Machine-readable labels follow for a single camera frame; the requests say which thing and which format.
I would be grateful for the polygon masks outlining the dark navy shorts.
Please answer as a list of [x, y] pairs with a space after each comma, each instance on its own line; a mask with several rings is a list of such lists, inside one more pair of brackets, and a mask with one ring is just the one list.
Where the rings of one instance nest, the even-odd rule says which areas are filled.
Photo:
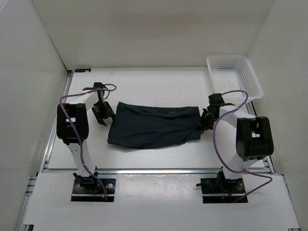
[[119, 102], [108, 144], [128, 149], [155, 149], [201, 138], [197, 106], [149, 107]]

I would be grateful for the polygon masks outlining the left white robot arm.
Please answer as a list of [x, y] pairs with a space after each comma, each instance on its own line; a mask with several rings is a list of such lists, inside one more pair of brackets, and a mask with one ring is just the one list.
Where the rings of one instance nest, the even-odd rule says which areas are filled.
[[100, 189], [101, 181], [94, 176], [96, 166], [87, 145], [90, 131], [88, 110], [92, 110], [97, 123], [103, 126], [107, 126], [107, 119], [115, 118], [104, 94], [102, 89], [88, 89], [61, 97], [57, 106], [57, 137], [67, 145], [76, 164], [77, 177], [86, 178], [84, 187], [91, 193]]

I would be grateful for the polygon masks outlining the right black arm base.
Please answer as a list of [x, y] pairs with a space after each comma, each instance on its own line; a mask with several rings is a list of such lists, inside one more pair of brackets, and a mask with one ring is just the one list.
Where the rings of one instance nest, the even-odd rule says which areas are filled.
[[215, 178], [201, 178], [196, 187], [201, 188], [203, 204], [248, 203], [243, 179], [226, 179], [222, 170]]

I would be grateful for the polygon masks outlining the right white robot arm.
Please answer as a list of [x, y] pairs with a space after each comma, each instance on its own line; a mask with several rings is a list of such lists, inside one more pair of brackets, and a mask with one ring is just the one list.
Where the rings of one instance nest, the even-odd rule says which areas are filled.
[[216, 180], [217, 189], [228, 192], [234, 185], [232, 179], [247, 173], [252, 162], [272, 155], [274, 146], [267, 117], [247, 114], [240, 106], [225, 102], [223, 96], [211, 94], [202, 113], [197, 106], [150, 107], [119, 102], [107, 142], [127, 149], [156, 149], [197, 141], [210, 130], [214, 150], [222, 161], [216, 132], [223, 120], [236, 128], [236, 153], [229, 163], [222, 163], [224, 176]]

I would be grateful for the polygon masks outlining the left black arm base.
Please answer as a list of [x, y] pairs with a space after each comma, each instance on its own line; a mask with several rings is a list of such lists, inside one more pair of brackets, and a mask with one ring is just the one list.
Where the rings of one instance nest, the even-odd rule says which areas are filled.
[[115, 199], [116, 179], [100, 178], [105, 191], [97, 179], [73, 174], [72, 202], [113, 202]]

